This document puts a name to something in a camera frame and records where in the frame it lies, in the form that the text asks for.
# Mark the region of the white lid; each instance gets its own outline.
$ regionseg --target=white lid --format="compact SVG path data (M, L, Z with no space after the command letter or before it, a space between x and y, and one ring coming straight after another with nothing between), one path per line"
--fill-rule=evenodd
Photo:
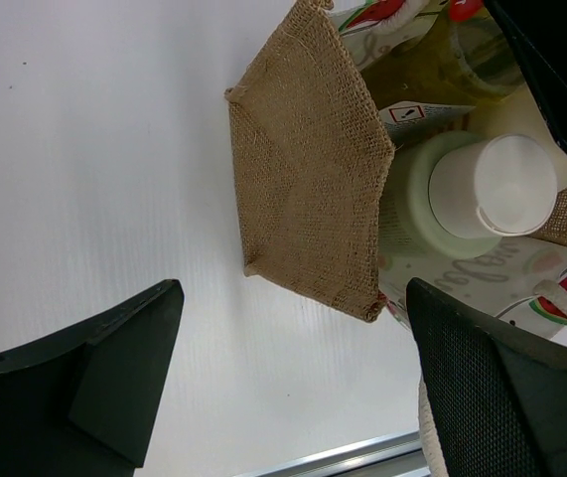
M429 194L436 219L457 237L524 236L552 214L557 178L536 141L509 134L447 154Z

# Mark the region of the white surface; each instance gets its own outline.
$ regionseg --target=white surface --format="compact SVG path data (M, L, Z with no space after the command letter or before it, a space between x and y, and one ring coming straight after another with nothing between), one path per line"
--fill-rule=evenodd
M416 429L417 354L388 315L365 325L242 276L222 94L289 6L0 1L0 351L181 279L140 477Z
M431 174L429 197L440 225L456 237L527 236L550 218L557 177L536 141L507 134L446 154Z

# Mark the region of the black plastic piece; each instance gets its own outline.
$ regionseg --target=black plastic piece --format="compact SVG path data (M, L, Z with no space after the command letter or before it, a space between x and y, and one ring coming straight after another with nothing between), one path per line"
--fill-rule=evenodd
M567 476L567 348L419 279L406 302L450 476Z
M485 0L555 142L567 153L567 1Z
M0 477L128 477L141 467L184 294L163 281L0 353Z

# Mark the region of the jute gift bag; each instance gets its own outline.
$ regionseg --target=jute gift bag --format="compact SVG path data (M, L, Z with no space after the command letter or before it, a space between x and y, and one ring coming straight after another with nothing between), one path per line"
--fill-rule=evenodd
M331 7L298 0L226 92L245 273L372 322L394 146ZM567 245L567 191L538 237Z

